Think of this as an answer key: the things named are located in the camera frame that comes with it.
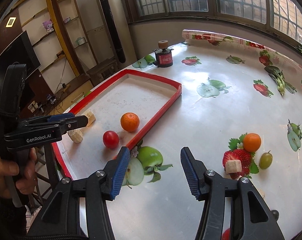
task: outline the person's sleeve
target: person's sleeve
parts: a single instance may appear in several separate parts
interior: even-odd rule
[[[4,199],[0,197],[0,219],[7,227],[9,232],[13,235],[27,234],[27,220],[26,220],[25,206],[16,208],[12,199]]]

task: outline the metal screw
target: metal screw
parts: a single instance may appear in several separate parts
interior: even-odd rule
[[[61,181],[62,181],[63,184],[68,184],[70,182],[70,178],[65,177]]]
[[[215,171],[213,171],[213,170],[207,170],[205,173],[206,173],[208,176],[214,176],[214,175],[215,175]]]
[[[104,174],[106,174],[104,170],[98,170],[98,171],[95,173],[95,175],[97,175],[98,177],[102,177],[102,176],[104,176]]]
[[[240,180],[243,183],[248,183],[250,181],[247,177],[242,177]]]

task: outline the wooden knob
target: wooden knob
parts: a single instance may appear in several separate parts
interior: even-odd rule
[[[158,46],[159,49],[166,49],[169,47],[169,42],[168,41],[158,41]]]

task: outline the purple plush toy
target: purple plush toy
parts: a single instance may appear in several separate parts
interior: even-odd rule
[[[50,32],[53,32],[54,29],[53,29],[53,24],[52,24],[52,21],[45,21],[44,23],[42,23],[44,28],[47,30],[47,33],[50,33]]]

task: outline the red tomato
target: red tomato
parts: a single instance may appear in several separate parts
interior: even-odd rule
[[[119,144],[119,136],[116,132],[106,131],[103,135],[103,143],[109,149],[114,149]]]
[[[222,234],[221,240],[229,240],[230,239],[230,228],[228,228],[224,233]]]

